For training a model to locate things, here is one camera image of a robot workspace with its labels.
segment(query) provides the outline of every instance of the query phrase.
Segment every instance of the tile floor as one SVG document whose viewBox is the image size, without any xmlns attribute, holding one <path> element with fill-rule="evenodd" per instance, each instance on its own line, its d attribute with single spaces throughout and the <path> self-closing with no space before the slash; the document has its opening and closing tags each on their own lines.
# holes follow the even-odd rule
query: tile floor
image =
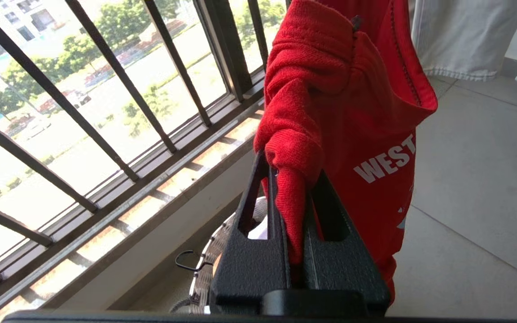
<svg viewBox="0 0 517 323">
<path fill-rule="evenodd" d="M 517 82 L 431 83 L 388 315 L 517 319 Z"/>
</svg>

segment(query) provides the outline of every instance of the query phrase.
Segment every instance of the black metal railing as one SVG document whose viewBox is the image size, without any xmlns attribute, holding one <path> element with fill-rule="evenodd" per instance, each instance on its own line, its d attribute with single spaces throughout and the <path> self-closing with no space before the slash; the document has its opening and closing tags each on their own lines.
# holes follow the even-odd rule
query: black metal railing
<svg viewBox="0 0 517 323">
<path fill-rule="evenodd" d="M 8 135 L 0 131 L 0 147 L 75 201 L 72 206 L 61 213 L 58 220 L 49 223 L 49 225 L 43 225 L 44 229 L 42 230 L 30 229 L 27 225 L 0 211 L 0 225 L 23 235 L 27 239 L 26 243 L 10 255 L 0 259 L 0 296 L 43 262 L 56 255 L 101 218 L 107 216 L 109 212 L 121 205 L 132 194 L 141 190 L 151 180 L 166 171 L 168 167 L 179 161 L 189 151 L 203 143 L 210 135 L 228 124 L 244 109 L 260 100 L 263 95 L 260 81 L 264 78 L 264 69 L 255 75 L 249 73 L 228 0 L 193 0 L 209 41 L 211 52 L 217 61 L 217 66 L 228 89 L 225 96 L 207 107 L 201 103 L 199 94 L 187 73 L 187 68 L 173 43 L 155 2 L 144 0 L 152 23 L 162 37 L 168 54 L 197 107 L 197 116 L 187 120 L 169 135 L 164 131 L 98 28 L 85 13 L 80 2 L 78 0 L 65 0 L 65 2 L 98 47 L 107 63 L 113 68 L 137 106 L 144 113 L 150 126 L 160 136 L 160 141 L 149 149 L 149 153 L 142 154 L 129 164 L 125 163 L 115 149 L 107 143 L 45 73 L 27 57 L 0 27 L 0 45 L 2 48 L 120 168 L 119 172 L 113 174 L 111 181 L 105 185 L 99 184 L 96 190 L 92 190 L 84 196 L 45 164 L 20 147 Z M 259 5 L 257 0 L 248 0 L 248 4 L 261 59 L 266 66 L 267 41 L 261 22 Z"/>
</svg>

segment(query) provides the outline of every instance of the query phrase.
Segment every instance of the tile grout line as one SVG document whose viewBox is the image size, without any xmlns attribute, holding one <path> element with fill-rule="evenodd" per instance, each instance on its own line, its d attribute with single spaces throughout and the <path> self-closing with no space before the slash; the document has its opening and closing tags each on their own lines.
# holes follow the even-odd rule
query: tile grout line
<svg viewBox="0 0 517 323">
<path fill-rule="evenodd" d="M 488 94 L 476 92 L 476 91 L 470 90 L 469 88 L 465 88 L 465 87 L 462 87 L 462 86 L 459 86 L 459 85 L 456 85 L 456 87 L 459 87 L 459 88 L 461 88 L 463 90 L 467 90 L 467 91 L 472 92 L 472 93 L 480 94 L 481 96 L 486 96 L 486 98 L 491 98 L 491 99 L 494 99 L 494 100 L 498 100 L 500 102 L 504 102 L 505 104 L 513 105 L 513 106 L 515 106 L 517 108 L 517 104 L 513 104 L 512 102 L 504 101 L 504 100 L 499 99 L 499 98 L 494 98 L 493 96 L 489 96 Z"/>
<path fill-rule="evenodd" d="M 437 223 L 439 223 L 440 225 L 443 225 L 443 227 L 449 229 L 450 231 L 452 231 L 453 233 L 455 233 L 456 235 L 459 235 L 460 237 L 466 239 L 466 241 L 472 243 L 473 245 L 475 245 L 476 247 L 482 249 L 483 251 L 486 251 L 487 253 L 489 253 L 490 255 L 494 256 L 496 259 L 500 260 L 501 262 L 504 262 L 504 264 L 506 264 L 507 266 L 513 268 L 515 271 L 517 271 L 517 268 L 515 266 L 513 266 L 512 264 L 510 264 L 509 262 L 505 261 L 504 259 L 501 259 L 499 256 L 496 256 L 494 253 L 490 252 L 489 250 L 487 250 L 486 248 L 480 246 L 479 244 L 475 243 L 474 241 L 471 241 L 470 239 L 468 239 L 467 237 L 465 237 L 464 235 L 462 235 L 461 233 L 459 233 L 458 231 L 452 229 L 451 227 L 448 227 L 448 225 L 442 223 L 439 219 L 436 219 L 435 217 L 433 217 L 432 215 L 429 215 L 428 213 L 426 213 L 425 211 L 423 211 L 422 209 L 420 209 L 418 206 L 415 206 L 414 204 L 410 204 L 410 206 L 414 207 L 416 210 L 422 212 L 424 215 L 426 215 L 427 217 L 433 219 L 434 221 L 436 221 Z"/>
</svg>

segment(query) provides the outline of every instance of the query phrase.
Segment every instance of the black wire hook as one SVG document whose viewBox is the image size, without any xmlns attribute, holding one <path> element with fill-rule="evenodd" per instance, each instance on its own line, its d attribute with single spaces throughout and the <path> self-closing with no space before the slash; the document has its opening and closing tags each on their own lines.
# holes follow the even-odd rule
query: black wire hook
<svg viewBox="0 0 517 323">
<path fill-rule="evenodd" d="M 189 270 L 189 271 L 192 271 L 192 272 L 200 272 L 203 269 L 204 266 L 206 266 L 206 265 L 211 265 L 212 266 L 213 265 L 213 263 L 211 263 L 211 262 L 203 262 L 199 268 L 192 268 L 190 266 L 185 266 L 184 264 L 180 264 L 179 263 L 179 258 L 181 256 L 183 256 L 183 255 L 188 255 L 189 253 L 195 253 L 195 251 L 193 251 L 193 250 L 185 250 L 185 251 L 179 253 L 176 256 L 176 258 L 175 258 L 175 264 L 177 266 L 179 266 L 180 268 L 183 268 L 183 269 L 186 269 L 186 270 Z"/>
</svg>

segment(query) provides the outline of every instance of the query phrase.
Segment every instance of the white lettering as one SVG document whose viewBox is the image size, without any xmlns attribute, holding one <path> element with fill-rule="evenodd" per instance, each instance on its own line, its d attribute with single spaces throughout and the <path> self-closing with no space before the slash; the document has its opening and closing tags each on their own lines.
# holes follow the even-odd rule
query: white lettering
<svg viewBox="0 0 517 323">
<path fill-rule="evenodd" d="M 357 172 L 364 180 L 370 184 L 371 182 L 374 182 L 376 180 L 375 176 L 378 178 L 382 178 L 385 176 L 384 172 L 382 171 L 382 168 L 380 168 L 379 164 L 376 162 L 376 159 L 371 158 L 368 160 L 372 166 L 368 164 L 367 161 L 360 164 L 364 170 L 362 170 L 359 166 L 355 167 L 355 172 Z"/>
<path fill-rule="evenodd" d="M 398 171 L 398 167 L 390 166 L 390 165 L 392 165 L 392 160 L 390 160 L 390 159 L 386 160 L 385 157 L 386 157 L 385 153 L 381 153 L 380 155 L 376 156 L 376 160 L 378 160 L 378 162 L 382 165 L 382 168 L 384 168 L 384 170 L 389 175 L 392 174 L 393 172 Z"/>
<path fill-rule="evenodd" d="M 388 156 L 394 160 L 398 160 L 396 162 L 396 166 L 402 167 L 410 161 L 410 156 L 407 153 L 400 153 L 402 151 L 402 147 L 394 146 L 388 150 Z"/>
<path fill-rule="evenodd" d="M 402 146 L 408 147 L 408 149 L 410 149 L 410 152 L 413 155 L 416 153 L 416 146 L 412 142 L 412 135 L 411 134 L 408 136 L 408 138 L 406 138 L 406 139 L 404 139 L 404 141 L 402 141 Z"/>
</svg>

